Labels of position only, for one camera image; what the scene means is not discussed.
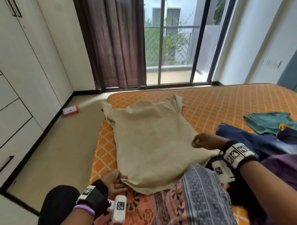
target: cabinet handle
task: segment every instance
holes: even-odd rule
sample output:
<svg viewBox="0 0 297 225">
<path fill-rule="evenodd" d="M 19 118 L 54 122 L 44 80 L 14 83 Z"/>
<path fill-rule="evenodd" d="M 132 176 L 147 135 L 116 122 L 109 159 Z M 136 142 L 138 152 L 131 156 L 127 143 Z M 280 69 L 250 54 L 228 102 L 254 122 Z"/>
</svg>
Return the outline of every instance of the cabinet handle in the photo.
<svg viewBox="0 0 297 225">
<path fill-rule="evenodd" d="M 10 3 L 10 1 L 9 0 L 5 0 L 5 1 L 6 1 L 6 4 L 8 5 L 8 7 L 12 10 L 12 15 L 17 17 L 17 15 L 15 14 L 15 10 L 14 10 L 12 4 Z"/>
<path fill-rule="evenodd" d="M 10 163 L 10 161 L 13 159 L 14 156 L 9 156 L 8 157 L 8 161 L 1 167 L 0 169 L 0 173 L 2 172 L 2 170 L 4 170 L 4 168 Z"/>
<path fill-rule="evenodd" d="M 18 9 L 18 5 L 15 3 L 15 0 L 12 0 L 12 1 L 15 4 L 15 7 L 16 7 L 18 13 L 19 13 L 18 17 L 22 17 L 22 14 L 20 13 L 20 10 Z"/>
</svg>

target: black pants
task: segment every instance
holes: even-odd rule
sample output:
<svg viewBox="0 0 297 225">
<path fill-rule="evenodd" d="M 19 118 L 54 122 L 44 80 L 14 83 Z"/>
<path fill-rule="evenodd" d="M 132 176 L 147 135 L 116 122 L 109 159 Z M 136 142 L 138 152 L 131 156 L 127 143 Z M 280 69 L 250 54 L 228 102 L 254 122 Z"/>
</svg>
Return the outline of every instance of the black pants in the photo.
<svg viewBox="0 0 297 225">
<path fill-rule="evenodd" d="M 60 225 L 76 205 L 79 191 L 66 185 L 52 189 L 43 202 L 38 225 Z"/>
</svg>

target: sliding glass door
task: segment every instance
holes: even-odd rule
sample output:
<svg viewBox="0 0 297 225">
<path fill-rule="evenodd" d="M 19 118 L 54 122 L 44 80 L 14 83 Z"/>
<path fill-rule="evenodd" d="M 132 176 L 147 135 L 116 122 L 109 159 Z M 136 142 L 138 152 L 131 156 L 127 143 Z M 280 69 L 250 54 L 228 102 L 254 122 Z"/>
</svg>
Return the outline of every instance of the sliding glass door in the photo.
<svg viewBox="0 0 297 225">
<path fill-rule="evenodd" d="M 207 81 L 229 1 L 144 0 L 148 86 Z"/>
</svg>

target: white sensor device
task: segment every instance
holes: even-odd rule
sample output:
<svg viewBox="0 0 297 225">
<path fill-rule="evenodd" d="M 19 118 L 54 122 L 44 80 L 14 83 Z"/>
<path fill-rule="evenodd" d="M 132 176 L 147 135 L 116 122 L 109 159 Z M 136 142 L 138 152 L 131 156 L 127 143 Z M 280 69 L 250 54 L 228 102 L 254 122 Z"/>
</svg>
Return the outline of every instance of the white sensor device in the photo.
<svg viewBox="0 0 297 225">
<path fill-rule="evenodd" d="M 110 207 L 107 211 L 113 213 L 112 223 L 123 224 L 126 217 L 127 197 L 124 195 L 116 196 L 114 201 L 109 200 Z"/>
</svg>

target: teal shirt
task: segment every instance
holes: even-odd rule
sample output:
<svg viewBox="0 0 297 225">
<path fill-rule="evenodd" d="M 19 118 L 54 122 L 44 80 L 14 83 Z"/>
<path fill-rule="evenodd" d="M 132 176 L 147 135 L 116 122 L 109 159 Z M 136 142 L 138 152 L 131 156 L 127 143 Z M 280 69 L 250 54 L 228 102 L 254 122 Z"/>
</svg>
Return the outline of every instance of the teal shirt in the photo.
<svg viewBox="0 0 297 225">
<path fill-rule="evenodd" d="M 270 133 L 276 134 L 281 129 L 280 123 L 285 123 L 297 130 L 297 122 L 290 118 L 288 112 L 268 112 L 255 113 L 251 112 L 247 116 L 243 116 L 247 125 L 258 134 Z"/>
</svg>

